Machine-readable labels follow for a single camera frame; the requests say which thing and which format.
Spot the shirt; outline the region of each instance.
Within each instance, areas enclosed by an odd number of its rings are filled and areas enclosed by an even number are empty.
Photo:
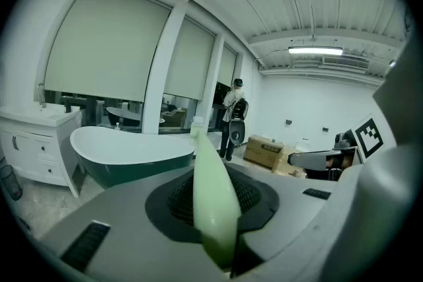
[[[245,94],[240,89],[233,89],[231,92],[228,92],[223,99],[223,105],[226,107],[226,113],[223,116],[223,121],[230,122],[231,115],[235,104],[241,99],[245,98]]]

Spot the marble tile floor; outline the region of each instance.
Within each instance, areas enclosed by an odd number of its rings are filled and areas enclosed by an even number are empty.
[[[266,168],[243,160],[245,148],[242,146],[234,150],[232,163],[269,172]],[[0,168],[5,164],[5,161],[0,163]],[[4,189],[3,193],[13,213],[28,224],[35,239],[42,238],[57,222],[103,191],[89,174],[82,174],[79,170],[75,171],[73,177],[80,191],[79,198],[73,197],[66,186],[45,184],[20,176],[17,179],[22,188],[22,197],[13,201]]]

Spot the green roller blind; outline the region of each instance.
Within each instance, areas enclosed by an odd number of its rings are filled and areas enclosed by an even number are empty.
[[[76,0],[48,60],[48,90],[144,101],[170,11],[148,0]]]
[[[235,53],[233,53],[228,47],[223,46],[219,75],[217,76],[217,81],[219,83],[229,87],[232,86],[232,76],[236,58],[237,55]]]
[[[165,93],[203,99],[214,36],[184,19],[167,73]]]

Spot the trash can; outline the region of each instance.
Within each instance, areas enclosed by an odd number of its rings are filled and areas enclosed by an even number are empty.
[[[6,165],[0,169],[0,178],[11,198],[15,201],[19,200],[22,196],[22,188],[19,186],[16,179],[13,167]]]

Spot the black pants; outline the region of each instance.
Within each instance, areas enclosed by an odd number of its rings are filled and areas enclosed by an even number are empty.
[[[233,153],[233,149],[235,148],[235,145],[229,139],[229,122],[222,121],[222,126],[223,126],[222,142],[220,145],[219,155],[221,158],[224,158],[226,155],[226,160],[230,161],[232,160],[232,153]]]

